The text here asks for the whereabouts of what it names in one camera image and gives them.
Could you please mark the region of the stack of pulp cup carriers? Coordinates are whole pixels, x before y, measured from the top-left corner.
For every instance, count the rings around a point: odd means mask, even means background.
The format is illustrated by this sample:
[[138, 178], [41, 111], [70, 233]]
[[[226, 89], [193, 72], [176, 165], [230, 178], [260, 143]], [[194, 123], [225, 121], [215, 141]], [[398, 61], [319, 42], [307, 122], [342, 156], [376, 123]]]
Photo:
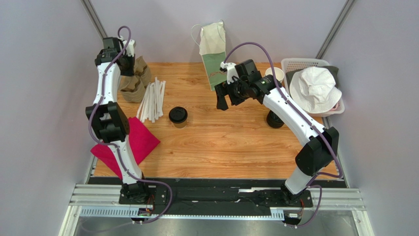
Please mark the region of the stack of pulp cup carriers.
[[151, 81], [151, 70], [143, 56], [135, 59], [134, 75], [122, 76], [119, 91], [125, 101], [140, 103], [145, 96], [146, 87]]

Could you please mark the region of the stack of paper cups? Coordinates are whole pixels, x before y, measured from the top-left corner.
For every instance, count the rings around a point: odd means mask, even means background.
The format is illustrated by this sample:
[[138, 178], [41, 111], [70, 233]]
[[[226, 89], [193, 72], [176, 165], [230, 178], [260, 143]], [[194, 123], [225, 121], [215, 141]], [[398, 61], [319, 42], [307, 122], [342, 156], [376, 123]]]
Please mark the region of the stack of paper cups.
[[285, 73], [283, 72], [283, 70], [281, 68], [278, 68], [278, 67], [274, 67], [273, 69], [270, 67], [265, 71], [265, 76], [273, 75], [273, 73], [275, 73], [275, 76], [276, 76], [276, 79], [278, 80], [278, 82], [282, 83], [283, 79], [285, 77]]

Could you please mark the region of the green white paper bag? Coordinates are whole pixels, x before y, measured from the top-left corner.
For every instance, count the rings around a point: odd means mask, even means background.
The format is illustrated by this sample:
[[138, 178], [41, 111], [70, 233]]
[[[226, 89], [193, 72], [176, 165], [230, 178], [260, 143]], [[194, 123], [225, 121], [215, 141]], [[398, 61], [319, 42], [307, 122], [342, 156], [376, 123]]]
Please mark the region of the green white paper bag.
[[226, 31], [224, 20], [205, 26], [195, 24], [190, 30], [192, 40], [199, 48], [199, 55], [204, 64], [210, 90], [226, 80], [220, 65], [226, 58]]

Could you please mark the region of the black cup lid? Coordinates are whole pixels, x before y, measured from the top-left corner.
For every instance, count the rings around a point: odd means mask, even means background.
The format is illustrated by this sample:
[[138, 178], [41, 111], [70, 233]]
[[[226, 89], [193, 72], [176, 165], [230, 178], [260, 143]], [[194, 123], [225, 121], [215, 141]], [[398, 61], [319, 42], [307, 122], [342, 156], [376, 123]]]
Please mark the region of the black cup lid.
[[172, 123], [183, 123], [187, 120], [188, 118], [188, 112], [184, 107], [174, 107], [170, 110], [169, 112], [169, 120]]

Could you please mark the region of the brown paper coffee cup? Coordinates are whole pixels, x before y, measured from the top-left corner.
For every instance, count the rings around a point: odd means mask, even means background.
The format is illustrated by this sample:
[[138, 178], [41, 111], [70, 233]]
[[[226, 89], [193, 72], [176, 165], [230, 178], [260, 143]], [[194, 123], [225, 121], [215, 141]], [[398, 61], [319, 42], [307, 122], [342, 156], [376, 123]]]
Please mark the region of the brown paper coffee cup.
[[186, 127], [187, 120], [183, 120], [182, 122], [180, 122], [180, 121], [173, 121], [172, 124], [173, 124], [173, 126], [175, 128], [182, 129], [182, 128], [185, 128]]

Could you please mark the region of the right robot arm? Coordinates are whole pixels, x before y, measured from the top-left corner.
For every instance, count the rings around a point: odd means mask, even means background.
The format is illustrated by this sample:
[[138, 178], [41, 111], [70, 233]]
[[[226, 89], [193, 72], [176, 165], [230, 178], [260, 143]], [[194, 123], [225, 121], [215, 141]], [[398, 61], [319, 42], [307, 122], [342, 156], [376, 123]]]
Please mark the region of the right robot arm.
[[296, 168], [281, 185], [280, 200], [291, 205], [298, 201], [318, 173], [336, 157], [339, 133], [326, 129], [300, 108], [273, 75], [262, 76], [253, 60], [235, 64], [222, 62], [226, 81], [215, 85], [217, 109], [227, 110], [225, 99], [239, 105], [252, 98], [273, 112], [299, 140], [302, 149], [295, 157]]

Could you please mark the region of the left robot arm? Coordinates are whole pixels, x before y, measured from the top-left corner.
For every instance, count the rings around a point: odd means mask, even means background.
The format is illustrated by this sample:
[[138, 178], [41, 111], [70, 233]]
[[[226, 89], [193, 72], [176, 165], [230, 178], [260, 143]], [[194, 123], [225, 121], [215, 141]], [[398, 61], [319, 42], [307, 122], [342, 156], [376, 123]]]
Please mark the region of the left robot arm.
[[132, 39], [103, 39], [103, 49], [94, 60], [98, 72], [96, 97], [85, 112], [91, 136], [100, 146], [110, 149], [121, 173], [119, 203], [144, 205], [151, 194], [130, 147], [128, 118], [117, 103], [121, 75], [134, 73], [134, 48]]

